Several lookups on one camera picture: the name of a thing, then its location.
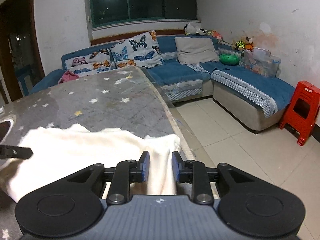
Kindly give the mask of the left butterfly pillow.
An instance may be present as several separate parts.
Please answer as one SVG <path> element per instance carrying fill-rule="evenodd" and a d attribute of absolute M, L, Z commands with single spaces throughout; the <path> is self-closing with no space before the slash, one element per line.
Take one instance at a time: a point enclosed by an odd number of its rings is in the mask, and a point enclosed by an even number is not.
<path fill-rule="evenodd" d="M 110 50 L 99 49 L 65 61 L 66 70 L 79 77 L 99 74 L 116 68 Z"/>

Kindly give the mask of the right butterfly pillow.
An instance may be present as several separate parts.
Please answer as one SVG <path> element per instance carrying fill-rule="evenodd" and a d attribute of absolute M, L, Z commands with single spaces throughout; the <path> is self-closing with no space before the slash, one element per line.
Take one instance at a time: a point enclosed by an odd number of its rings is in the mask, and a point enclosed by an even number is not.
<path fill-rule="evenodd" d="M 136 66 L 150 69 L 164 64 L 154 30 L 118 42 L 110 50 L 118 68 Z"/>

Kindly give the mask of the yellow orange plush toys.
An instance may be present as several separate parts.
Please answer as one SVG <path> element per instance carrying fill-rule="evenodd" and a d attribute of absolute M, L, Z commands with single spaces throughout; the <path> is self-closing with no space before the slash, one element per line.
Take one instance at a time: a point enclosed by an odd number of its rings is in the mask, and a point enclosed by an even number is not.
<path fill-rule="evenodd" d="M 253 38 L 251 37 L 241 37 L 240 40 L 235 41 L 233 40 L 232 43 L 232 50 L 237 50 L 237 51 L 253 51 L 254 46 L 253 46 Z"/>

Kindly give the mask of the blue corner sofa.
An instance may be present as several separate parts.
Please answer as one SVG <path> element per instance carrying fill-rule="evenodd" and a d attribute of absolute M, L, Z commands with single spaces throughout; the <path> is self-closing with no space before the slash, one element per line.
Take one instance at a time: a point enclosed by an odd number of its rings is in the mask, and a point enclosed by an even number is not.
<path fill-rule="evenodd" d="M 228 66 L 220 61 L 180 64 L 177 59 L 175 38 L 176 36 L 157 36 L 164 64 L 150 69 L 136 66 L 118 68 L 110 50 L 117 42 L 63 55 L 61 68 L 48 74 L 31 91 L 36 93 L 57 85 L 63 73 L 67 71 L 65 64 L 67 59 L 107 48 L 116 68 L 106 72 L 130 67 L 141 68 L 151 82 L 158 85 L 172 102 L 211 96 L 254 133 L 259 133 L 280 121 L 294 93 L 291 85 L 277 77 L 256 74 L 242 65 Z"/>

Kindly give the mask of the butterfly pillow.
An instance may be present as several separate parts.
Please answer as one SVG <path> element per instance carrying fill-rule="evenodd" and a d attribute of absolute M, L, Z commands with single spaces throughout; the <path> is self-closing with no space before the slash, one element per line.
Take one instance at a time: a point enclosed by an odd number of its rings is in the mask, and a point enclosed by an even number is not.
<path fill-rule="evenodd" d="M 154 30 L 118 42 L 110 50 L 118 68 L 136 66 L 150 69 L 164 64 Z"/>
<path fill-rule="evenodd" d="M 65 61 L 66 70 L 79 77 L 99 74 L 116 68 L 110 50 L 99 49 Z"/>

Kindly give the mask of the black white plush toy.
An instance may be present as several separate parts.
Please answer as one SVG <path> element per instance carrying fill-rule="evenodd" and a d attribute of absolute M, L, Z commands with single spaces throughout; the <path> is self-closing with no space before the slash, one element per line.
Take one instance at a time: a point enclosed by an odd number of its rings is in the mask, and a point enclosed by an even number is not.
<path fill-rule="evenodd" d="M 212 32 L 210 30 L 205 30 L 200 27 L 194 27 L 190 23 L 187 23 L 184 26 L 185 35 L 195 35 L 195 36 L 212 36 Z"/>

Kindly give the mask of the grey star tablecloth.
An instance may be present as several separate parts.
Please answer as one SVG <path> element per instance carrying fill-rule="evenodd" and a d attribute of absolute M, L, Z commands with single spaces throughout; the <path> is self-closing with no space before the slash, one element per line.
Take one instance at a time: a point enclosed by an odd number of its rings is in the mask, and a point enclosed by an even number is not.
<path fill-rule="evenodd" d="M 16 115 L 3 145 L 19 146 L 31 129 L 66 129 L 80 124 L 90 132 L 120 128 L 144 138 L 175 134 L 183 157 L 192 153 L 169 111 L 169 102 L 144 73 L 134 67 L 81 77 L 7 104 L 1 117 Z M 1 189 L 1 239 L 19 239 L 16 203 Z"/>

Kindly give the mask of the pink cloth on sofa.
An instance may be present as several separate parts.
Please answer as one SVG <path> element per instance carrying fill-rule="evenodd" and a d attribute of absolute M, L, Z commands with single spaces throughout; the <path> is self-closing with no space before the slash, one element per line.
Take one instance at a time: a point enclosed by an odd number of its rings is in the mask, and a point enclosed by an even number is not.
<path fill-rule="evenodd" d="M 78 79 L 79 79 L 79 76 L 77 74 L 74 74 L 73 72 L 68 70 L 63 73 L 63 75 L 58 81 L 58 84 L 73 81 L 73 80 L 78 80 Z"/>

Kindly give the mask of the dark green framed window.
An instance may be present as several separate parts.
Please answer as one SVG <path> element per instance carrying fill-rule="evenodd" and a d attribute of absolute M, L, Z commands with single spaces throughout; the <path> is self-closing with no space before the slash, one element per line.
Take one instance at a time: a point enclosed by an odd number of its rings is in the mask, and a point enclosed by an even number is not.
<path fill-rule="evenodd" d="M 196 0 L 90 0 L 93 27 L 145 20 L 197 20 Z"/>

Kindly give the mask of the grey plain cushion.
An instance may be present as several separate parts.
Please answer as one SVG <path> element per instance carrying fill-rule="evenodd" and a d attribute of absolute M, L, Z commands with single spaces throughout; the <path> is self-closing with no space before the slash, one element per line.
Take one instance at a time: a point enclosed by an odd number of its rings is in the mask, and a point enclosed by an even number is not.
<path fill-rule="evenodd" d="M 219 56 L 210 38 L 176 37 L 175 43 L 180 64 L 219 61 Z"/>

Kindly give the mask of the round black induction cooktop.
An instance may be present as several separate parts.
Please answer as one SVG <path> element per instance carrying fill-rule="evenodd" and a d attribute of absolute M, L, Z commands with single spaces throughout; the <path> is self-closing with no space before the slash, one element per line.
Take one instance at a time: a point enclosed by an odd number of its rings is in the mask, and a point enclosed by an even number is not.
<path fill-rule="evenodd" d="M 1 144 L 6 140 L 16 122 L 16 115 L 11 114 L 3 116 L 0 119 L 0 142 Z"/>

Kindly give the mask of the clear plastic storage box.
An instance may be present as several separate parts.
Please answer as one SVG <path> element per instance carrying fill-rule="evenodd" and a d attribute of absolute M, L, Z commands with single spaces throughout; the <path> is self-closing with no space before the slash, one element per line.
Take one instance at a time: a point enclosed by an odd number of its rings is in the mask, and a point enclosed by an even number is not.
<path fill-rule="evenodd" d="M 252 51 L 245 50 L 243 55 L 246 69 L 264 77 L 276 77 L 281 59 L 269 50 L 255 47 Z"/>

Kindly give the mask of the red plastic stool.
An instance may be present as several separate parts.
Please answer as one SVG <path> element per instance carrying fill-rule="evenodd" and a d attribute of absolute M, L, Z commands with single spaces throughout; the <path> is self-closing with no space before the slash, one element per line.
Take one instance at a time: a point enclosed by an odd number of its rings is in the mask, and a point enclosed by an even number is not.
<path fill-rule="evenodd" d="M 319 88 L 308 81 L 299 81 L 281 118 L 279 128 L 291 126 L 299 133 L 297 144 L 304 146 L 311 136 L 319 114 Z"/>

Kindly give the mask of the cream garment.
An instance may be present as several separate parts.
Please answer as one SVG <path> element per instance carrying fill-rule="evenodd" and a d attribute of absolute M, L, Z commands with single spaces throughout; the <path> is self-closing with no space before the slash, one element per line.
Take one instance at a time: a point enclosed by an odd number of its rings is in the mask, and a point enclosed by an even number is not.
<path fill-rule="evenodd" d="M 150 154 L 145 185 L 133 192 L 149 195 L 175 195 L 176 183 L 171 158 L 180 150 L 175 134 L 140 138 L 120 128 L 90 132 L 80 124 L 69 128 L 31 129 L 20 140 L 20 147 L 31 148 L 27 160 L 9 159 L 1 166 L 1 189 L 18 202 L 26 194 L 96 163 L 115 167 L 129 159 L 138 160 L 143 151 Z"/>

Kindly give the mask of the green round bowl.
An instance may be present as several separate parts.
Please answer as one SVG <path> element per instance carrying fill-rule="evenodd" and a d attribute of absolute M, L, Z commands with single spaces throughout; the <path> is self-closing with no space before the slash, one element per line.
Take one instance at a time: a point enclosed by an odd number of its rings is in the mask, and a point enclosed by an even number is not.
<path fill-rule="evenodd" d="M 221 54 L 219 55 L 219 59 L 222 64 L 228 66 L 236 66 L 240 62 L 239 57 L 237 55 L 232 54 Z"/>

